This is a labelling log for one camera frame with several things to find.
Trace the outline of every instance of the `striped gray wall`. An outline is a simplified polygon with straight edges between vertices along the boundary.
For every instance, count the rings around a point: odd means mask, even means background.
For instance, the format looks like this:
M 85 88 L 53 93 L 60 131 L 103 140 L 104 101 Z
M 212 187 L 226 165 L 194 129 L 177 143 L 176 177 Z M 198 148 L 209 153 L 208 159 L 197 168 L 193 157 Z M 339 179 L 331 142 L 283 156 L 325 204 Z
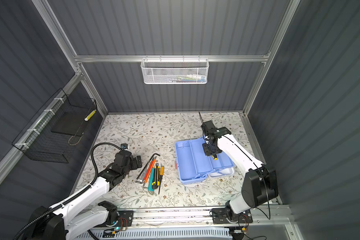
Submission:
M 78 55 L 261 55 L 288 0 L 49 2 Z
M 242 111 L 262 63 L 210 63 L 207 84 L 145 84 L 139 63 L 84 63 L 109 112 Z
M 360 0 L 302 1 L 249 118 L 306 240 L 360 239 Z
M 89 97 L 82 84 L 71 96 Z M 69 163 L 32 161 L 23 156 L 5 178 L 0 185 L 0 240 L 12 239 L 36 208 L 69 196 L 101 126 L 98 112 L 92 118 Z
M 0 161 L 74 71 L 31 1 L 0 1 Z

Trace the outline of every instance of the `black wire basket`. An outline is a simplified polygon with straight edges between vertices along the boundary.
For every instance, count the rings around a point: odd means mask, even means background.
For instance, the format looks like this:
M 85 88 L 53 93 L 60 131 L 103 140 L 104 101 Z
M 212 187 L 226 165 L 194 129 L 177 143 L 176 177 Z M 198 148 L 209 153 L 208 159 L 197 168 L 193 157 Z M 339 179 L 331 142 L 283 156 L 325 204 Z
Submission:
M 97 114 L 94 99 L 64 94 L 57 100 L 52 108 L 44 110 L 43 118 L 32 129 L 25 127 L 12 142 L 31 160 L 68 163 L 92 116 Z

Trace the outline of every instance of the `yellow marker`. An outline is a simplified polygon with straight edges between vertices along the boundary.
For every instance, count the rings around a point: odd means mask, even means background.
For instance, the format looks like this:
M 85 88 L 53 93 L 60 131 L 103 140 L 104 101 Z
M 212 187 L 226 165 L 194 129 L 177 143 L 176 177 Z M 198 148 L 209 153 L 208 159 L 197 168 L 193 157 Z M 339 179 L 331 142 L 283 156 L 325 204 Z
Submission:
M 84 118 L 84 120 L 88 121 L 95 113 L 96 113 L 96 109 L 93 110 L 86 118 Z

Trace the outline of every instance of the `floral tablecloth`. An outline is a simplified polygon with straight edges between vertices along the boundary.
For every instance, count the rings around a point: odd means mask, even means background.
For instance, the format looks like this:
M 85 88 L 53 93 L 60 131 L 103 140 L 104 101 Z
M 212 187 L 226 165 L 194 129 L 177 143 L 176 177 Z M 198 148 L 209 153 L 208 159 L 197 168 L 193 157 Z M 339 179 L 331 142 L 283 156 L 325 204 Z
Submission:
M 213 120 L 216 127 L 227 127 L 236 139 L 253 154 L 239 113 L 202 113 L 204 121 Z M 183 185 L 175 168 L 175 142 L 202 136 L 201 121 L 197 113 L 173 114 L 123 114 L 108 115 L 101 127 L 96 143 L 128 143 L 132 154 L 141 155 L 143 166 L 157 152 L 159 163 L 165 167 L 160 190 L 154 195 L 135 183 L 141 169 L 129 175 L 114 189 L 97 199 L 87 208 L 107 200 L 118 208 L 183 207 L 224 205 L 241 191 L 243 176 L 235 167 L 235 174 L 226 178 L 207 178 L 201 183 Z M 103 145 L 94 151 L 99 172 L 113 162 L 117 149 Z M 76 190 L 81 189 L 94 177 L 94 168 L 88 160 Z

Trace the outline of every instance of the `open plastic toolbox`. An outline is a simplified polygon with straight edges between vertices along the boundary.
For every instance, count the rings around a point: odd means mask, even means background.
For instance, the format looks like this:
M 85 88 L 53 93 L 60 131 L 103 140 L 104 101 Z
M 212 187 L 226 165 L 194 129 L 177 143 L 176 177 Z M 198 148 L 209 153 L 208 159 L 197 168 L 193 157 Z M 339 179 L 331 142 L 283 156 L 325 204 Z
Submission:
M 212 173 L 216 173 L 213 176 L 232 174 L 232 170 L 224 170 L 234 167 L 229 156 L 222 152 L 217 155 L 217 160 L 214 160 L 204 154 L 203 143 L 205 143 L 203 138 L 175 143 L 179 178 L 183 184 L 201 182 Z

